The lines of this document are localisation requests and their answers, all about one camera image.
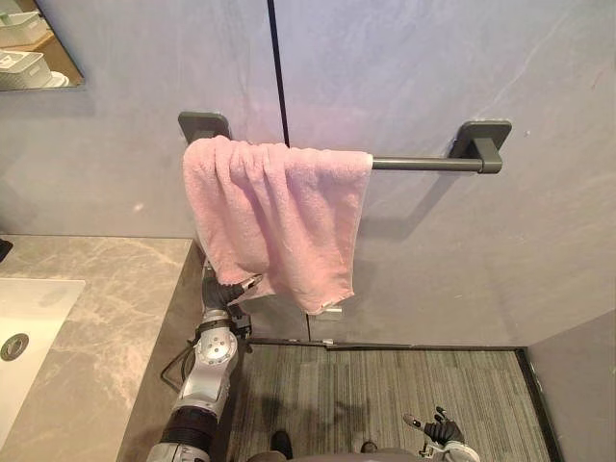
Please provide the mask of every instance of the gray carpet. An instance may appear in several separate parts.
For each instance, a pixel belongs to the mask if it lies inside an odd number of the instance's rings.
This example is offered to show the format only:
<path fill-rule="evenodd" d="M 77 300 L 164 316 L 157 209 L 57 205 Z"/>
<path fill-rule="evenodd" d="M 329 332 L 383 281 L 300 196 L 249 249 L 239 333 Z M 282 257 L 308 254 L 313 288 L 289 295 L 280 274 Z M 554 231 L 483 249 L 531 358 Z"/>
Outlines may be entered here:
<path fill-rule="evenodd" d="M 440 404 L 481 460 L 550 459 L 514 352 L 327 351 L 253 346 L 243 365 L 227 460 L 291 435 L 295 457 L 359 451 L 365 440 L 417 453 L 424 437 L 401 418 L 432 422 Z"/>

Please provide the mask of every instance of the white sink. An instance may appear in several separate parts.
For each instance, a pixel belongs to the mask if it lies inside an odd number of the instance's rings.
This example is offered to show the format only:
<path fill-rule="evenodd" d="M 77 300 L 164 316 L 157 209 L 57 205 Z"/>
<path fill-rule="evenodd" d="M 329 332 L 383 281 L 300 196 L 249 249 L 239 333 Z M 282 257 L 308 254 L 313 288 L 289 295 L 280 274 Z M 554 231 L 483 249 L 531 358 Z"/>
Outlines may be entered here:
<path fill-rule="evenodd" d="M 86 281 L 0 278 L 0 448 Z M 21 349 L 21 354 L 11 359 Z"/>

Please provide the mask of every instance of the black shoe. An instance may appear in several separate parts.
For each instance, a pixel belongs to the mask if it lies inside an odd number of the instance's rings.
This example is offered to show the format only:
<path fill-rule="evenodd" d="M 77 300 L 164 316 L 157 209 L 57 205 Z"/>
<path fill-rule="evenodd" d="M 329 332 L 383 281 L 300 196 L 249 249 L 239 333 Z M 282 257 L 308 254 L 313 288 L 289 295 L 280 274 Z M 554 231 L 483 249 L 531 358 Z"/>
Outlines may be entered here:
<path fill-rule="evenodd" d="M 378 449 L 378 446 L 373 443 L 372 441 L 368 440 L 367 442 L 365 442 L 362 445 L 362 448 L 360 449 L 360 452 L 362 454 L 369 454 L 371 452 L 376 452 L 376 450 Z"/>
<path fill-rule="evenodd" d="M 287 460 L 293 459 L 291 438 L 289 438 L 289 433 L 285 430 L 278 430 L 271 436 L 271 440 L 269 441 L 269 449 L 282 452 Z"/>

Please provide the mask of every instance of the pink towel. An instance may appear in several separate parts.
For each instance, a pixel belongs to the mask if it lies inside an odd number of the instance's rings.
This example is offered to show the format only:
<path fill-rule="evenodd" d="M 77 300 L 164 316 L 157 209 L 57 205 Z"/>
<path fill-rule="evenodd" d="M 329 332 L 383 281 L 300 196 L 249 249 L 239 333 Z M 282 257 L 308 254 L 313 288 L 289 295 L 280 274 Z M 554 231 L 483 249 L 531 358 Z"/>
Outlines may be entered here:
<path fill-rule="evenodd" d="M 218 136 L 184 156 L 197 232 L 221 283 L 261 273 L 246 297 L 290 295 L 308 314 L 353 295 L 372 156 Z"/>

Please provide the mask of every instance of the mirror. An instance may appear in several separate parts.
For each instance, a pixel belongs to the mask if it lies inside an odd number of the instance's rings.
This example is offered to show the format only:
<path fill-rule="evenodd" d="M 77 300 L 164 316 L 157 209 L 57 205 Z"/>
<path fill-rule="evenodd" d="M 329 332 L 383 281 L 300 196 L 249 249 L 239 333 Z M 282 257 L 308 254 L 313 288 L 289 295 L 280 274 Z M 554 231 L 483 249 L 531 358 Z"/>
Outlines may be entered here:
<path fill-rule="evenodd" d="M 76 87 L 83 81 L 34 0 L 0 0 L 0 90 Z"/>

